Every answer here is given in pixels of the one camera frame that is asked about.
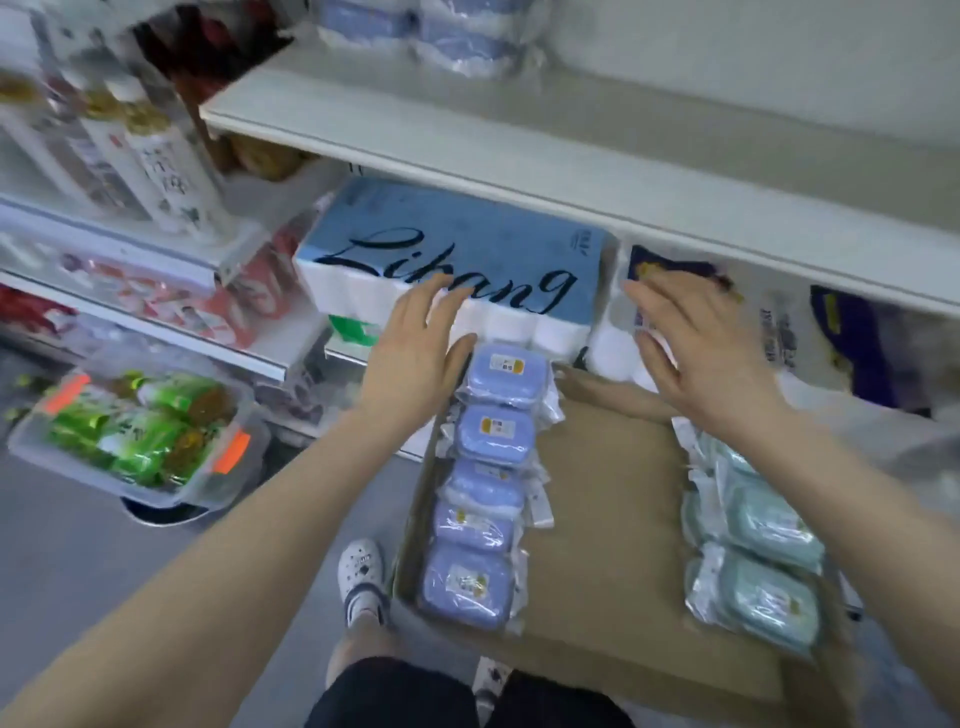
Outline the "white shelf board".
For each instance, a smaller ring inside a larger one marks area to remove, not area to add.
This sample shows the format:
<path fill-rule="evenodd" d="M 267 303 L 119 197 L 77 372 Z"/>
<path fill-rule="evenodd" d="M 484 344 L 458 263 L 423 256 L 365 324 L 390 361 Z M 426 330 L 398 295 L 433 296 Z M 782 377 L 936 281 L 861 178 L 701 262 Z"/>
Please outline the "white shelf board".
<path fill-rule="evenodd" d="M 549 69 L 294 44 L 207 124 L 960 317 L 960 151 Z"/>

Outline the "green wrapped soap box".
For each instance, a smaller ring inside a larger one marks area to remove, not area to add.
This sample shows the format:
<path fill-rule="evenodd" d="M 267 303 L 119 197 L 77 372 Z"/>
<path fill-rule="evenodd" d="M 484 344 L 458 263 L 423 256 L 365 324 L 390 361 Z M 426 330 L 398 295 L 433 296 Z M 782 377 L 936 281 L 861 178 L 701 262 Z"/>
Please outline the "green wrapped soap box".
<path fill-rule="evenodd" d="M 739 476 L 755 480 L 761 478 L 757 470 L 739 452 L 700 429 L 695 429 L 691 460 L 708 473 L 713 473 L 716 465 L 723 463 Z"/>
<path fill-rule="evenodd" d="M 681 500 L 684 539 L 694 549 L 714 542 L 786 569 L 822 574 L 826 550 L 786 500 L 754 478 L 690 470 Z"/>
<path fill-rule="evenodd" d="M 709 541 L 683 572 L 685 605 L 702 624 L 810 659 L 821 633 L 815 591 L 751 555 Z"/>

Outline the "person's left hand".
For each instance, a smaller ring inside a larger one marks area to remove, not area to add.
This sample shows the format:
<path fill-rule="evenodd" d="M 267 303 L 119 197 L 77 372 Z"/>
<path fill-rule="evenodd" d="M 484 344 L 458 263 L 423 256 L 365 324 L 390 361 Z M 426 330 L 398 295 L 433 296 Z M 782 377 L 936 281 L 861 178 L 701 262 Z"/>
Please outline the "person's left hand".
<path fill-rule="evenodd" d="M 404 439 L 441 411 L 452 330 L 472 287 L 433 274 L 404 292 L 367 358 L 358 407 Z"/>

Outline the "person's right forearm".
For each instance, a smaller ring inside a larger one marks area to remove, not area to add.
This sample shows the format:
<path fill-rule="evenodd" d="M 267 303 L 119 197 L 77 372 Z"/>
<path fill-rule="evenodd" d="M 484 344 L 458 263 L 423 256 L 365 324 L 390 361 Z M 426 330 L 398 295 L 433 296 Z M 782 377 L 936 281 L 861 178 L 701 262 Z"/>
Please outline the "person's right forearm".
<path fill-rule="evenodd" d="M 789 407 L 727 438 L 821 539 L 901 660 L 960 723 L 960 524 Z"/>

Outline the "black shorts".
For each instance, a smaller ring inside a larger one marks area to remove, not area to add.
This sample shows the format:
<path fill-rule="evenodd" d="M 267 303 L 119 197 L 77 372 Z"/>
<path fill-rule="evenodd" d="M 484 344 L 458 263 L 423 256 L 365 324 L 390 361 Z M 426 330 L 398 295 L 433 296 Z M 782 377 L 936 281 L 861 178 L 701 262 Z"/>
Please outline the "black shorts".
<path fill-rule="evenodd" d="M 356 661 L 323 692 L 303 728 L 637 728 L 605 694 L 515 670 L 485 725 L 463 682 L 401 659 Z"/>

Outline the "blue white tissue roll pack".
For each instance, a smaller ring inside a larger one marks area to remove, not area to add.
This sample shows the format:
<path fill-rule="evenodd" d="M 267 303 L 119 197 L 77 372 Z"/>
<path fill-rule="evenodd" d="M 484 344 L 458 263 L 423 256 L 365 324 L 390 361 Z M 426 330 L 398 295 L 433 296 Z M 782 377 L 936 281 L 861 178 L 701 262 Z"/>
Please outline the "blue white tissue roll pack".
<path fill-rule="evenodd" d="M 411 54 L 470 77 L 496 79 L 539 61 L 553 0 L 310 0 L 328 47 Z"/>

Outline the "green packet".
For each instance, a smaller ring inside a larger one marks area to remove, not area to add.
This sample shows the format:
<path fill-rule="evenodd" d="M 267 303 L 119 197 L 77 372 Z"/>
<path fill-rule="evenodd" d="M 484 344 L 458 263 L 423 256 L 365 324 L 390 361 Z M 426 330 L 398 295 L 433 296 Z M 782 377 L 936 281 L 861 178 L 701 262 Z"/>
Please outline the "green packet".
<path fill-rule="evenodd" d="M 328 321 L 342 342 L 360 347 L 375 346 L 382 332 L 382 328 L 375 323 L 349 317 L 329 314 Z"/>

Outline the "black round stand base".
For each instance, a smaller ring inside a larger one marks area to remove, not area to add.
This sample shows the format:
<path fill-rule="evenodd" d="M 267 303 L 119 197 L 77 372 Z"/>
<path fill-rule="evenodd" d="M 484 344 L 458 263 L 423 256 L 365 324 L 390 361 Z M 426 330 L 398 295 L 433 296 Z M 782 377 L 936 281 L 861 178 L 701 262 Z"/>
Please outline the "black round stand base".
<path fill-rule="evenodd" d="M 120 498 L 119 503 L 134 522 L 149 528 L 180 527 L 210 515 L 210 509 L 188 503 L 166 508 L 149 506 L 129 498 Z"/>

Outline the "group of green bottles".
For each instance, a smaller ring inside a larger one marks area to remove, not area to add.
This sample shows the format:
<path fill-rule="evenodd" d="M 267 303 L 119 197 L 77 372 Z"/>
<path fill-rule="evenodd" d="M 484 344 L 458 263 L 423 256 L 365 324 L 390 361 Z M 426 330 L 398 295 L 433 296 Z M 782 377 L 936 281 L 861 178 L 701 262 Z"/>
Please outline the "group of green bottles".
<path fill-rule="evenodd" d="M 236 414 L 222 382 L 174 370 L 81 374 L 43 406 L 47 438 L 118 480 L 178 491 L 208 459 Z"/>

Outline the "row of red packets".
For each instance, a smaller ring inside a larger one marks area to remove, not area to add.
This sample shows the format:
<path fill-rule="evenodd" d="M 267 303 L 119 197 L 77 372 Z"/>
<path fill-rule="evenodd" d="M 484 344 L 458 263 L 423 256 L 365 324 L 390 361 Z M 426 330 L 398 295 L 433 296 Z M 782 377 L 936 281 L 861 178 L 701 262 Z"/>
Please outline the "row of red packets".
<path fill-rule="evenodd" d="M 197 291 L 117 263 L 61 253 L 55 264 L 73 283 L 134 316 L 213 343 L 248 350 L 262 334 L 288 323 L 301 287 L 294 257 L 305 231 L 286 224 L 232 282 Z"/>

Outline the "white bottle with gold cap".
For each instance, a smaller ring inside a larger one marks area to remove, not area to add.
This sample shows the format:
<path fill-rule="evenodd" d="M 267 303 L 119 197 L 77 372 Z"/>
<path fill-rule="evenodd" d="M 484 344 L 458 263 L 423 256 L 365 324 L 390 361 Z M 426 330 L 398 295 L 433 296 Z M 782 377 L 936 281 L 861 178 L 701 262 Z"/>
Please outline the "white bottle with gold cap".
<path fill-rule="evenodd" d="M 82 175 L 86 169 L 77 165 L 45 110 L 30 79 L 0 68 L 0 127 L 61 193 L 86 204 L 90 201 Z"/>
<path fill-rule="evenodd" d="M 177 117 L 134 76 L 112 75 L 105 86 L 121 106 L 128 145 L 186 233 L 208 246 L 230 241 L 234 219 Z"/>
<path fill-rule="evenodd" d="M 116 103 L 107 100 L 107 91 L 96 90 L 85 72 L 75 66 L 64 67 L 61 76 L 68 85 L 71 113 L 81 128 L 71 137 L 73 151 L 101 185 L 117 214 L 147 221 L 148 210 L 128 184 L 134 178 L 134 161 L 124 146 Z"/>

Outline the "white metal shelf rack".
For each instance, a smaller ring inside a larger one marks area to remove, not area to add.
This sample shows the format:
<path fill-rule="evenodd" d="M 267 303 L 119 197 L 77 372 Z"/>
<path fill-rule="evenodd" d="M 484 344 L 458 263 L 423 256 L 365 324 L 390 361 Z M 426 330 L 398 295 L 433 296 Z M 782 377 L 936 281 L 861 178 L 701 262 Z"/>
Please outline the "white metal shelf rack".
<path fill-rule="evenodd" d="M 319 159 L 277 184 L 235 176 L 224 188 L 228 208 L 241 215 L 235 236 L 219 246 L 196 248 L 192 239 L 167 234 L 149 222 L 84 217 L 22 151 L 10 142 L 0 142 L 0 234 L 9 236 L 12 243 L 47 246 L 79 260 L 131 264 L 147 274 L 159 274 L 164 283 L 211 293 L 215 285 L 231 283 L 282 224 L 339 187 L 348 174 L 346 164 Z M 95 292 L 91 284 L 77 282 L 43 262 L 27 263 L 22 255 L 3 246 L 0 285 L 148 334 L 274 383 L 284 383 L 327 328 L 324 316 L 305 295 L 297 294 L 292 311 L 280 321 L 261 324 L 248 348 L 228 346 L 170 323 L 138 318 Z"/>

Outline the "person's right hand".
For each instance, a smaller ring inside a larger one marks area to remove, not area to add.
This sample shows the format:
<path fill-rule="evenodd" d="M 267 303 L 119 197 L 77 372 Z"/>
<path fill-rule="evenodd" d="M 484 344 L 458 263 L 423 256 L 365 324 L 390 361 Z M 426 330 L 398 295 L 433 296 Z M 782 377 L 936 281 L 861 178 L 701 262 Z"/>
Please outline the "person's right hand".
<path fill-rule="evenodd" d="M 677 366 L 681 397 L 662 397 L 700 429 L 745 454 L 790 407 L 738 304 L 714 281 L 656 271 L 621 283 Z"/>

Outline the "person's left forearm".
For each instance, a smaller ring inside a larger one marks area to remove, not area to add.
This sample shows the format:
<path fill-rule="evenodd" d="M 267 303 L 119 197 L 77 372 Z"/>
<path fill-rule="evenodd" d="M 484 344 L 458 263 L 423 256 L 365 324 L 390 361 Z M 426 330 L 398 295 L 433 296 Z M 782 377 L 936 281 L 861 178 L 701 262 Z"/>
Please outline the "person's left forearm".
<path fill-rule="evenodd" d="M 429 419 L 348 412 L 24 687 L 0 728 L 229 728 L 343 520 Z"/>

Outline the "white clog shoe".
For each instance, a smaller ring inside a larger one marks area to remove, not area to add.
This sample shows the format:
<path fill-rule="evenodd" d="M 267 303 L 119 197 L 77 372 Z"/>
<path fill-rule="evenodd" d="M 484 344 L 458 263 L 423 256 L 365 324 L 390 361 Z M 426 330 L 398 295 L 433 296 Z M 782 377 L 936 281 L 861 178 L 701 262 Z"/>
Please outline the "white clog shoe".
<path fill-rule="evenodd" d="M 488 657 L 480 657 L 474 674 L 472 692 L 479 725 L 486 728 L 513 668 Z"/>
<path fill-rule="evenodd" d="M 374 539 L 353 540 L 343 550 L 337 569 L 346 627 L 362 616 L 390 625 L 391 599 L 381 548 Z"/>

